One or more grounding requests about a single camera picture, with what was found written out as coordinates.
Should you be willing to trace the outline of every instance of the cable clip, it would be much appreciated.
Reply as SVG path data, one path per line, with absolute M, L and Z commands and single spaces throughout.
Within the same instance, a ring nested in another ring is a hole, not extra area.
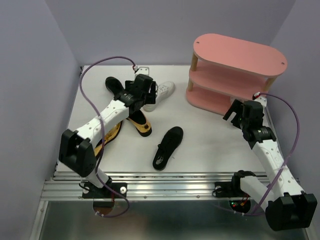
M 103 122 L 103 124 L 105 124 L 106 122 L 105 122 L 105 120 L 104 120 L 104 118 L 102 117 L 102 115 L 100 115 L 100 116 L 96 116 L 95 117 L 96 119 L 98 119 L 99 121 L 102 121 Z
M 132 69 L 133 69 L 134 73 L 136 73 L 139 70 L 139 66 L 138 65 L 134 65 L 134 66 L 132 66 Z
M 287 167 L 287 165 L 284 165 L 284 166 L 282 166 L 282 167 L 277 168 L 278 171 L 279 171 L 280 169 L 286 170 L 286 169 L 288 169 L 288 167 Z
M 256 92 L 255 94 L 252 95 L 252 100 L 257 99 L 260 96 L 261 96 L 261 92 L 258 91 L 258 92 Z

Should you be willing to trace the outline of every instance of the purple wall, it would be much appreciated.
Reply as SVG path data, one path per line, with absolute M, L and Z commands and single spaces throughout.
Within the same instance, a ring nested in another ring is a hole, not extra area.
M 288 60 L 286 72 L 280 76 L 270 93 L 288 100 L 300 119 L 301 130 L 297 148 L 289 167 L 307 193 L 320 202 L 320 1 L 297 1 L 271 46 L 279 49 Z M 296 122 L 290 109 L 276 99 L 269 98 L 269 109 L 286 155 L 293 144 Z M 314 217 L 320 226 L 320 206 Z
M 29 239 L 79 66 L 43 0 L 0 2 L 0 239 Z
M 190 63 L 194 40 L 206 33 L 269 45 L 295 0 L 46 2 L 81 64 L 123 55 L 139 64 L 179 65 Z

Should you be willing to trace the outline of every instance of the black shoe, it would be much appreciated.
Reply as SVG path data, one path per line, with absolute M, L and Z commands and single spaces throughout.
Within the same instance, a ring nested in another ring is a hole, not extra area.
M 156 151 L 152 162 L 154 169 L 158 171 L 165 169 L 170 156 L 181 144 L 183 136 L 184 131 L 179 126 L 175 126 L 166 132 L 161 143 L 158 145 L 158 151 Z
M 106 78 L 105 87 L 112 92 L 113 95 L 117 95 L 124 89 L 121 82 L 113 76 Z M 136 111 L 127 119 L 134 125 L 142 137 L 147 137 L 152 133 L 151 124 L 141 110 Z
M 117 95 L 122 90 L 124 90 L 124 87 L 122 86 L 121 82 L 113 76 L 109 76 L 106 78 L 105 87 L 110 92 L 112 92 L 113 95 Z

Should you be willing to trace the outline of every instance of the shoe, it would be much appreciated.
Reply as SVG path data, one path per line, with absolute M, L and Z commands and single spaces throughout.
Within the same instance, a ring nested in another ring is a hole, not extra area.
M 146 104 L 143 106 L 143 110 L 146 112 L 152 112 L 162 100 L 170 97 L 174 93 L 175 89 L 176 86 L 172 81 L 161 83 L 156 92 L 155 104 Z
M 175 126 L 166 132 L 161 143 L 158 145 L 158 150 L 152 162 L 154 169 L 158 171 L 165 169 L 170 156 L 181 144 L 183 137 L 184 131 L 179 126 Z
M 110 92 L 112 92 L 113 95 L 117 95 L 122 90 L 124 90 L 124 87 L 122 86 L 121 82 L 113 76 L 109 76 L 106 78 L 105 87 Z
M 104 145 L 107 145 L 108 143 L 112 142 L 120 133 L 122 122 L 119 122 L 117 125 L 115 125 L 106 135 L 104 135 Z M 94 149 L 94 155 L 95 158 L 99 158 L 100 151 L 102 149 L 102 140 L 98 142 Z
M 105 87 L 110 92 L 112 92 L 113 95 L 117 95 L 119 92 L 124 90 L 121 82 L 112 76 L 106 78 Z M 127 120 L 129 120 L 134 125 L 135 129 L 142 137 L 147 137 L 152 133 L 151 124 L 141 110 L 138 110 L 135 113 L 131 114 L 127 118 Z
M 142 137 L 148 137 L 152 133 L 151 124 L 142 111 L 136 111 L 127 118 Z

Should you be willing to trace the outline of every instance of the pink shoe rack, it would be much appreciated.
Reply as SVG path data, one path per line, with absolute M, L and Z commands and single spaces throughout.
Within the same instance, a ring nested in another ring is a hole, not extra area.
M 233 99 L 251 100 L 287 68 L 277 49 L 208 33 L 193 43 L 186 99 L 195 107 L 224 115 Z

